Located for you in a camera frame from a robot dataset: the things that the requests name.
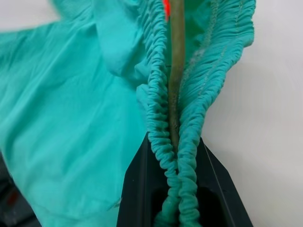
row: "teal garment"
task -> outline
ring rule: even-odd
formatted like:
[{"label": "teal garment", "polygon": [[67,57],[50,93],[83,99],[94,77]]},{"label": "teal garment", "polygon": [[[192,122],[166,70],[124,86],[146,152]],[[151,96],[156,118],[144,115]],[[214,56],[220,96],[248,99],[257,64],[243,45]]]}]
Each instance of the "teal garment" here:
[{"label": "teal garment", "polygon": [[0,34],[0,149],[39,221],[115,226],[125,171],[148,131],[170,186],[154,225],[199,226],[196,147],[226,71],[253,41],[255,1],[186,1],[177,159],[162,0],[53,2],[59,22]]},{"label": "teal garment", "polygon": [[44,227],[114,226],[146,134],[136,87],[103,51],[84,15],[1,34],[0,147]]}]

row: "gathered elastic fabric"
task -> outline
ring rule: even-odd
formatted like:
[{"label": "gathered elastic fabric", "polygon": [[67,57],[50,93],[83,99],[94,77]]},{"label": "gathered elastic fabric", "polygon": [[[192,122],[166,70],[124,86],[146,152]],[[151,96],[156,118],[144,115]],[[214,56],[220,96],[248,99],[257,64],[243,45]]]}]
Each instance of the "gathered elastic fabric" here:
[{"label": "gathered elastic fabric", "polygon": [[178,158],[169,140],[167,114],[167,24],[162,0],[142,0],[140,22],[151,72],[148,79],[147,131],[151,148],[165,169],[168,196],[154,226],[200,226],[196,198],[196,148],[205,114],[223,87],[226,72],[252,44],[255,0],[210,0],[208,28],[200,48],[187,61],[180,88]]}]

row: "teal fabric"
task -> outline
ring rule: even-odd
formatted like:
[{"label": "teal fabric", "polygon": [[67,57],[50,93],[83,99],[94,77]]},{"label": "teal fabric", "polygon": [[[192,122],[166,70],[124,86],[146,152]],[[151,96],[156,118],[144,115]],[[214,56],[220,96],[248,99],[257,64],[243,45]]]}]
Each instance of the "teal fabric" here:
[{"label": "teal fabric", "polygon": [[115,226],[125,171],[148,131],[170,186],[155,226],[199,226],[196,147],[226,71],[253,41],[255,1],[186,1],[177,159],[162,0],[53,3],[59,22],[0,35],[0,149],[38,219]]}]

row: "red tip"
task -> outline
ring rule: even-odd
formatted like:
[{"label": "red tip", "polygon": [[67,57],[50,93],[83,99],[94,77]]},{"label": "red tip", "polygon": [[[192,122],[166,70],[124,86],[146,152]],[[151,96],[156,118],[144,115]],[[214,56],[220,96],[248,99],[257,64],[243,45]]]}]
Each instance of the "red tip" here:
[{"label": "red tip", "polygon": [[164,5],[164,11],[165,11],[165,18],[166,18],[166,21],[168,21],[169,16],[170,16],[169,0],[163,0],[163,5]]}]

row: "white background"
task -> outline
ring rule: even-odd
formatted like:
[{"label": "white background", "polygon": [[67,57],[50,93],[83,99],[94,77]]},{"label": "white background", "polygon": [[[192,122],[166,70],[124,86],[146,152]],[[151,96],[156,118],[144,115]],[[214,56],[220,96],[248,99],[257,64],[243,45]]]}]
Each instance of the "white background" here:
[{"label": "white background", "polygon": [[[303,226],[303,1],[257,1],[255,42],[209,109],[206,145],[255,227]],[[58,20],[46,0],[0,0],[0,30]]]}]

